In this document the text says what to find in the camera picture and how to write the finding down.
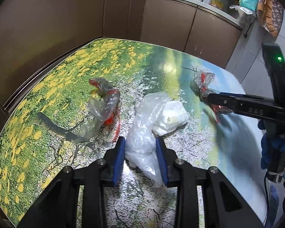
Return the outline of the right blue gloved hand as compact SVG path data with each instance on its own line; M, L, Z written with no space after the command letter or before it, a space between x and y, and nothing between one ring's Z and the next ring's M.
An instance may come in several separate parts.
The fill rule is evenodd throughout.
M260 120L258 128L265 130L261 139L261 169L273 183L285 183L285 125Z

